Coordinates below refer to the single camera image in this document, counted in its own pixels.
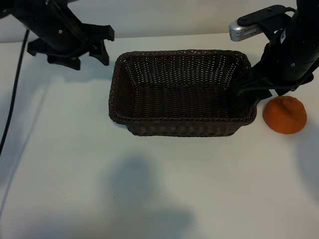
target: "orange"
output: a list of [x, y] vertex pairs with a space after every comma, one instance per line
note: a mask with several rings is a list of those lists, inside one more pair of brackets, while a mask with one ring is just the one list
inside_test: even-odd
[[307, 123], [303, 103], [291, 96], [278, 96], [270, 100], [264, 109], [266, 124], [278, 133], [297, 133]]

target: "wicker basket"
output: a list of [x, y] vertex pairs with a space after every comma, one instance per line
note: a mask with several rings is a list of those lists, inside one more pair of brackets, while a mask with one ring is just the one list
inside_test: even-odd
[[256, 117], [248, 96], [229, 90], [250, 68], [238, 51], [125, 53], [114, 68], [110, 118], [140, 136], [232, 135]]

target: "white table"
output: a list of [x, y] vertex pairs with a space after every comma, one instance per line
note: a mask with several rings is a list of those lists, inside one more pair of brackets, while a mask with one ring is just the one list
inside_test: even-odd
[[[116, 39], [106, 42], [111, 66], [84, 56], [81, 71], [26, 54], [0, 162], [1, 238], [318, 239], [318, 74], [291, 93], [309, 117], [295, 135], [266, 126], [267, 100], [230, 137], [138, 137], [108, 116], [124, 52], [230, 49], [255, 64], [266, 43], [228, 34]], [[13, 83], [20, 45], [0, 44], [0, 81]], [[4, 116], [12, 83], [0, 89]]]

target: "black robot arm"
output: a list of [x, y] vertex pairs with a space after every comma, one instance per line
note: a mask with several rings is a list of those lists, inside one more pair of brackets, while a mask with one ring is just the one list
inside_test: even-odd
[[[247, 74], [234, 81], [239, 95], [249, 91], [251, 104], [271, 96], [294, 91], [313, 80], [319, 66], [319, 0], [297, 0], [298, 9], [275, 5], [237, 20], [241, 27], [257, 25], [270, 42], [264, 54]], [[293, 10], [293, 17], [285, 12]]]
[[87, 52], [109, 64], [104, 39], [114, 41], [111, 26], [82, 23], [67, 7], [68, 0], [4, 0], [0, 18], [12, 14], [39, 38], [30, 42], [28, 53], [47, 55], [50, 64], [80, 70], [79, 57]]

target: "basket rim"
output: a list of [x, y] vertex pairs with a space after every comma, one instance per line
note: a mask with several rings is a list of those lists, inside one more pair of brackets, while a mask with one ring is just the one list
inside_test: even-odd
[[131, 125], [131, 124], [178, 124], [178, 125], [223, 125], [223, 126], [244, 126], [251, 124], [256, 116], [257, 116], [257, 107], [252, 106], [247, 114], [247, 116], [242, 118], [209, 118], [209, 117], [198, 117], [198, 118], [185, 118], [185, 117], [127, 117], [121, 116], [117, 110], [115, 109], [115, 98], [116, 95], [112, 94], [115, 89], [115, 84], [119, 80], [120, 72], [119, 68], [121, 67], [122, 63], [129, 57], [148, 57], [148, 56], [159, 56], [159, 57], [166, 57], [172, 55], [198, 55], [205, 53], [206, 55], [213, 54], [214, 56], [236, 56], [239, 57], [240, 61], [245, 63], [250, 62], [247, 56], [240, 52], [240, 51], [232, 51], [232, 50], [198, 50], [198, 49], [189, 49], [189, 50], [169, 50], [169, 51], [132, 51], [126, 52], [120, 55], [115, 63], [114, 73], [112, 77], [112, 84], [111, 84], [111, 93], [109, 97], [109, 116], [110, 118], [119, 124]]

